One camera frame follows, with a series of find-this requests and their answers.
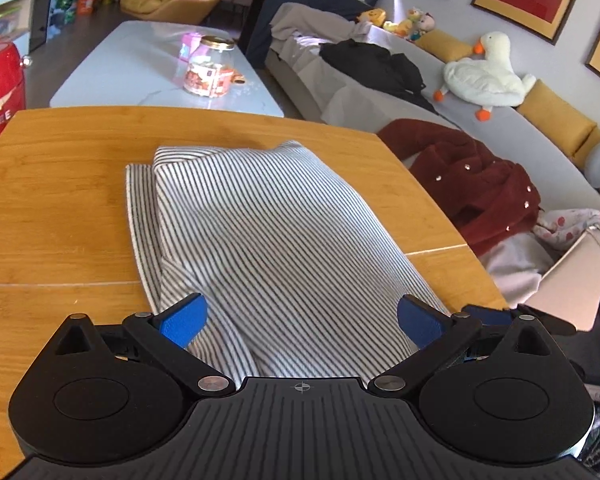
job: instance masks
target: orange box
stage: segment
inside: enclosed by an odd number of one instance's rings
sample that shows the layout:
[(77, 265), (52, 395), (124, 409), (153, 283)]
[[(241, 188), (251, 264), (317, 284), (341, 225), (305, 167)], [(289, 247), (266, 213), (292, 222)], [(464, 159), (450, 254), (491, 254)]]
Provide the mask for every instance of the orange box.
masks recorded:
[(94, 9), (96, 0), (78, 0), (77, 14), (85, 15), (91, 14)]

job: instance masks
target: metal screw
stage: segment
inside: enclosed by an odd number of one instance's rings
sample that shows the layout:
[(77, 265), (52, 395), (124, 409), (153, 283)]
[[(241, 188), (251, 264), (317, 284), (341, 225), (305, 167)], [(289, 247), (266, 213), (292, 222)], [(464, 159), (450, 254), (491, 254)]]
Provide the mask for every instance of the metal screw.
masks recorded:
[(227, 378), (218, 375), (209, 375), (198, 381), (198, 387), (206, 392), (219, 392), (227, 386), (229, 386)]
[(376, 378), (374, 384), (377, 388), (386, 392), (397, 392), (407, 385), (403, 378), (395, 375), (381, 375), (380, 377)]

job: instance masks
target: white marble coffee table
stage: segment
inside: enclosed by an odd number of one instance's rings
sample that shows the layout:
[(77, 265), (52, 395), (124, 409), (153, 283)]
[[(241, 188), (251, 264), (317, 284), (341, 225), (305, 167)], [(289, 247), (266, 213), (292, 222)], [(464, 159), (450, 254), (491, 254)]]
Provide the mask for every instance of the white marble coffee table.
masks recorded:
[(184, 91), (186, 63), (178, 60), (178, 53), (182, 35), (192, 30), (227, 37), (216, 28), (122, 23), (75, 69), (50, 106), (171, 106), (284, 117), (237, 46), (232, 51), (234, 67), (245, 76), (245, 84), (234, 84), (228, 94), (213, 99)]

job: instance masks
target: folded striped shirt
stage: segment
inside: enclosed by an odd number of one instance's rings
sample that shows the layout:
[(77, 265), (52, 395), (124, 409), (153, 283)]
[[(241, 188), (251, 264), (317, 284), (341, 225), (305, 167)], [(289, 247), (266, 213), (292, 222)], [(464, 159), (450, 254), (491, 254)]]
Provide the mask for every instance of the folded striped shirt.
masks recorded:
[(446, 312), (362, 197), (294, 141), (273, 150), (164, 147), (126, 169), (128, 220), (155, 313), (192, 292), (190, 352), (246, 376), (357, 376), (417, 350), (396, 307)]

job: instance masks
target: maroon clothing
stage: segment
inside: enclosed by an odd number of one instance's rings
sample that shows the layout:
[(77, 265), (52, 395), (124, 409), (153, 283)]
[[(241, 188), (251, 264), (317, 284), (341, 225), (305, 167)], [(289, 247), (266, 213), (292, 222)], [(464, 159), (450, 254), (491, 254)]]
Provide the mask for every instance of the maroon clothing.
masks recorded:
[(479, 140), (414, 119), (391, 122), (378, 137), (400, 160), (420, 152), (411, 173), (478, 256), (536, 224), (540, 195), (525, 169)]

